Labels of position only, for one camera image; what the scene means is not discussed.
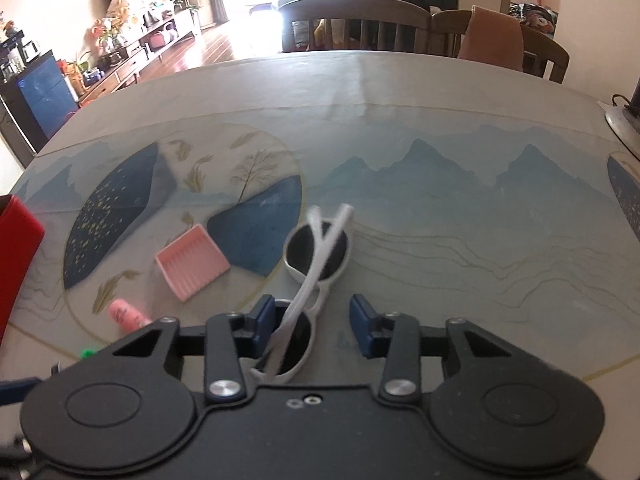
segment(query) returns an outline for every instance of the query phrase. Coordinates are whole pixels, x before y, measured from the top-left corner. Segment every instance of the pink tray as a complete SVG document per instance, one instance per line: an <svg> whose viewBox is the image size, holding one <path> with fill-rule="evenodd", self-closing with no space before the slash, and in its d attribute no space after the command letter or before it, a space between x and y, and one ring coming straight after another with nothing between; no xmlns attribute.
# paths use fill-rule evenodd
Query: pink tray
<svg viewBox="0 0 640 480"><path fill-rule="evenodd" d="M182 302L231 267L200 224L194 225L156 254L156 262L171 290Z"/></svg>

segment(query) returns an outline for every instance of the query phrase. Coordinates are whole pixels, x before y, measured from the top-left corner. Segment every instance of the pink tube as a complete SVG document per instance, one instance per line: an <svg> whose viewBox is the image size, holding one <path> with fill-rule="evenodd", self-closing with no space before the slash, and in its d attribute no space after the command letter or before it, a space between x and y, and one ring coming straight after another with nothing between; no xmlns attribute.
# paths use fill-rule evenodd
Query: pink tube
<svg viewBox="0 0 640 480"><path fill-rule="evenodd" d="M109 314L127 333L135 332L136 330L151 323L151 320L148 317L120 298L111 302L109 306Z"/></svg>

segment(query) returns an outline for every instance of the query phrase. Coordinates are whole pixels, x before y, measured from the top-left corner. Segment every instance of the silver base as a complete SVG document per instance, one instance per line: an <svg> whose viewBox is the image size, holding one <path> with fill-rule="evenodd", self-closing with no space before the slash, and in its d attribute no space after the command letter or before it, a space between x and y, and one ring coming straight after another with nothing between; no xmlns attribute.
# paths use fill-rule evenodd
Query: silver base
<svg viewBox="0 0 640 480"><path fill-rule="evenodd" d="M616 137L640 159L640 120L633 117L629 111L620 106L601 104L605 111L607 123L616 134Z"/></svg>

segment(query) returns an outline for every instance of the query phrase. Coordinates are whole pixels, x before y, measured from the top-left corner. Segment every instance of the orange cloth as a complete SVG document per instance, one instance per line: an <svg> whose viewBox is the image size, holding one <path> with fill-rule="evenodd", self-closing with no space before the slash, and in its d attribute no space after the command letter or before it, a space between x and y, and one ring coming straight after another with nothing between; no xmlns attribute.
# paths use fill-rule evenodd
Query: orange cloth
<svg viewBox="0 0 640 480"><path fill-rule="evenodd" d="M458 59L522 72L524 41L520 22L511 16L473 6Z"/></svg>

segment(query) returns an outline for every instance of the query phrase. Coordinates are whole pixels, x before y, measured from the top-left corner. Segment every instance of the wooden floor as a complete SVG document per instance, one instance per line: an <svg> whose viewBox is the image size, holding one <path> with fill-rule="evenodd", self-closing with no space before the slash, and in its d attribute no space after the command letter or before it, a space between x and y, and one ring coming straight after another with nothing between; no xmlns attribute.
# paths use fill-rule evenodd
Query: wooden floor
<svg viewBox="0 0 640 480"><path fill-rule="evenodd" d="M232 59L272 56L281 48L282 21L273 11L255 12L185 38L140 72L139 81Z"/></svg>

